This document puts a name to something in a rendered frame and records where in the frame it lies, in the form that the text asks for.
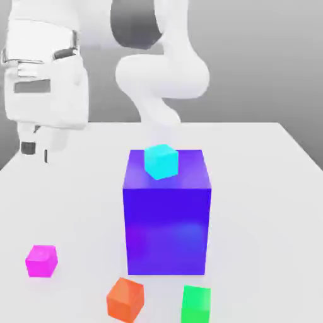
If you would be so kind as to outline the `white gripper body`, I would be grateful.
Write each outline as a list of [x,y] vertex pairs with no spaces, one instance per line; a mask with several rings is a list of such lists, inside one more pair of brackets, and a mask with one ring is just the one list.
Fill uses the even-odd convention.
[[80,55],[4,72],[8,119],[38,126],[83,129],[89,118],[88,74]]

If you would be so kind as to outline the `small cyan cube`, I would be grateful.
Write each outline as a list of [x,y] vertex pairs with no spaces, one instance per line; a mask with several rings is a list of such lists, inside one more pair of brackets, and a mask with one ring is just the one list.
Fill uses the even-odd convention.
[[176,176],[179,172],[179,152],[167,144],[144,150],[144,169],[155,180]]

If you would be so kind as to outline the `small magenta cube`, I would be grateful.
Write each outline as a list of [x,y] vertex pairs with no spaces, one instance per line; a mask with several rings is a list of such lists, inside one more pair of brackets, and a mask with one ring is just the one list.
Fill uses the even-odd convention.
[[30,278],[50,278],[58,264],[56,247],[34,245],[25,259]]

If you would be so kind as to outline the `small orange cube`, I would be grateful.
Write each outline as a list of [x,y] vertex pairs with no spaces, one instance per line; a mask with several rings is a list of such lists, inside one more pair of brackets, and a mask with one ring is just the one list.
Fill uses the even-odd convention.
[[119,278],[107,294],[107,313],[125,323],[134,323],[144,306],[144,286]]

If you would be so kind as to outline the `small green cube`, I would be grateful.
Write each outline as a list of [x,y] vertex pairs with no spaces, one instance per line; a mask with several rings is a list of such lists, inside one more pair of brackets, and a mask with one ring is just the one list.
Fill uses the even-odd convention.
[[184,286],[180,323],[209,323],[211,289]]

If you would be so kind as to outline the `large purple box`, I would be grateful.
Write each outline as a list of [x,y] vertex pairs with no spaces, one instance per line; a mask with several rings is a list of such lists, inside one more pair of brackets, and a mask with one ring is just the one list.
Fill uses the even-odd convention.
[[200,150],[179,151],[179,173],[155,180],[129,154],[122,188],[130,275],[203,275],[211,182]]

